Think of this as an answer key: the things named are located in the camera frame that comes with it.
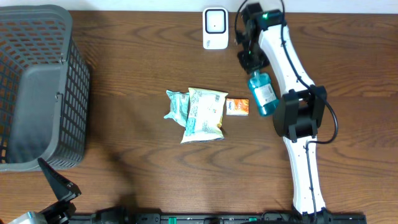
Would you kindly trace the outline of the blue mouthwash bottle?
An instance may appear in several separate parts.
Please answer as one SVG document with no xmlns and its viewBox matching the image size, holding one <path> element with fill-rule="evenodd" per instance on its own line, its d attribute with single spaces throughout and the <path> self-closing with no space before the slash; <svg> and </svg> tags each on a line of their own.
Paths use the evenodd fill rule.
<svg viewBox="0 0 398 224">
<path fill-rule="evenodd" d="M 256 101 L 258 112 L 261 116 L 274 114 L 279 100 L 276 96 L 268 73 L 256 70 L 251 73 L 248 87 Z"/>
</svg>

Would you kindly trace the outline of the orange tissue pack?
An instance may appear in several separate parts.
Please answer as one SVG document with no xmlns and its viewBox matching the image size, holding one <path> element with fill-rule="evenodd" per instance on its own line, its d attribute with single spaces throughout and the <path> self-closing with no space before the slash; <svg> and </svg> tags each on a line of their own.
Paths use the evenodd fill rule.
<svg viewBox="0 0 398 224">
<path fill-rule="evenodd" d="M 227 98 L 226 114 L 230 116 L 247 116 L 249 114 L 249 100 Z"/>
</svg>

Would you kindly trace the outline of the cream snack bag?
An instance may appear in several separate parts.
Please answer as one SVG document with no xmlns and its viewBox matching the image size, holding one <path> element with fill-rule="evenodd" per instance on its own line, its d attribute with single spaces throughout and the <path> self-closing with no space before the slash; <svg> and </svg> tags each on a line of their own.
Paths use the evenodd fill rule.
<svg viewBox="0 0 398 224">
<path fill-rule="evenodd" d="M 189 112 L 181 143 L 224 139 L 221 126 L 228 93 L 192 87 L 188 90 Z"/>
</svg>

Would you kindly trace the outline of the teal snack packet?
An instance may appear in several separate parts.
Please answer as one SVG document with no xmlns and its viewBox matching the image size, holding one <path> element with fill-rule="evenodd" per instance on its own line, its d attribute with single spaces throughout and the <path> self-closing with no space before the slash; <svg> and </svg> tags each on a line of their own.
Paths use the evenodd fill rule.
<svg viewBox="0 0 398 224">
<path fill-rule="evenodd" d="M 164 116 L 164 119 L 173 119 L 176 123 L 185 127 L 188 118 L 189 93 L 167 90 L 166 94 L 170 99 L 170 111 Z"/>
</svg>

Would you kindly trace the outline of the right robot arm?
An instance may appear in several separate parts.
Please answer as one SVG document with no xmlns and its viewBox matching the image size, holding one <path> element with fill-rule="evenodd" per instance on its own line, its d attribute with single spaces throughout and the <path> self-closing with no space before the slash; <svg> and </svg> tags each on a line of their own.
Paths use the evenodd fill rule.
<svg viewBox="0 0 398 224">
<path fill-rule="evenodd" d="M 280 90 L 272 118 L 274 129 L 287 148 L 294 183 L 293 207 L 313 219 L 325 208 L 318 180 L 316 146 L 327 93 L 303 69 L 290 40 L 283 9 L 264 11 L 261 5 L 243 2 L 236 15 L 244 30 L 235 30 L 244 71 L 253 75 L 271 66 Z"/>
</svg>

